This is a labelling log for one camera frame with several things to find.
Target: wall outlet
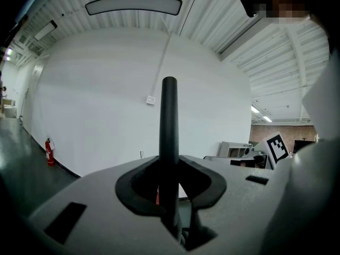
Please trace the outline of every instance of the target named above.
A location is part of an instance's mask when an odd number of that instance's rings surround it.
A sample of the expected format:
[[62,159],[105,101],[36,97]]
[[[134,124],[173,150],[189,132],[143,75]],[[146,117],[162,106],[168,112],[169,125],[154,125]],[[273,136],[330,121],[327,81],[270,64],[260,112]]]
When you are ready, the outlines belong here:
[[153,97],[153,96],[148,96],[147,97],[147,104],[148,105],[154,105],[156,102],[156,97]]

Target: red object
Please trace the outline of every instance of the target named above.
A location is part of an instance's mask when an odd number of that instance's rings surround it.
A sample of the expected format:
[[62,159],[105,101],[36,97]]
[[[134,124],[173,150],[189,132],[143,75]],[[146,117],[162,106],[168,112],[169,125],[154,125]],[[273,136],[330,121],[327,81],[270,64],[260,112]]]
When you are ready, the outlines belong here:
[[156,204],[159,205],[159,187],[157,188]]
[[49,139],[47,139],[45,142],[45,148],[46,148],[47,164],[48,166],[53,166],[54,165],[53,151],[51,150]]

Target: black pipe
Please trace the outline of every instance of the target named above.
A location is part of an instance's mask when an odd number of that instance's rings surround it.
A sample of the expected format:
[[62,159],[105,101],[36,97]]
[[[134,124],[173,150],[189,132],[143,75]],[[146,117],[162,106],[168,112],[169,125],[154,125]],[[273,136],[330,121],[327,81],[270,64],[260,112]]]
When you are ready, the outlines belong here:
[[163,224],[178,240],[181,237],[179,217],[179,119],[177,80],[163,79],[159,124],[159,204],[166,209]]

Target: black rectangular slot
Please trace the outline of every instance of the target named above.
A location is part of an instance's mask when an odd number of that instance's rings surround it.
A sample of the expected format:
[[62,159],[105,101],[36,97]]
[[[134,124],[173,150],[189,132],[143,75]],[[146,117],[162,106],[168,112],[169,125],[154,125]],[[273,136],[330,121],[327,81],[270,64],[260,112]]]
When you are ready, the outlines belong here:
[[247,181],[253,181],[253,182],[256,182],[256,183],[260,183],[260,184],[263,184],[263,185],[266,185],[267,182],[269,181],[268,178],[264,178],[264,177],[260,177],[260,176],[248,176],[246,178]]
[[65,243],[86,205],[71,202],[45,229],[45,233],[60,244]]

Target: white ceiling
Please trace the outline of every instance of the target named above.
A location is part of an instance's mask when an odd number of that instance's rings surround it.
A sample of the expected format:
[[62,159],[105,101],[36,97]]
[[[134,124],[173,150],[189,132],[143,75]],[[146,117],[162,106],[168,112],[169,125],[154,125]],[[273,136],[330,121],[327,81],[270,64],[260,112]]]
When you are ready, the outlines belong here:
[[[29,20],[15,38],[40,54],[75,33],[110,27],[137,27],[170,31],[222,53],[241,31],[252,25],[239,0],[182,0],[178,16],[148,11],[115,11],[89,16],[85,5],[94,0],[35,0]],[[33,36],[49,21],[58,28],[36,41]],[[271,24],[241,46],[228,60],[249,77],[252,102],[274,123],[305,124],[309,117],[301,97],[328,62],[325,33],[311,21],[294,25]],[[22,66],[29,58],[22,59]],[[263,123],[253,115],[253,123]]]

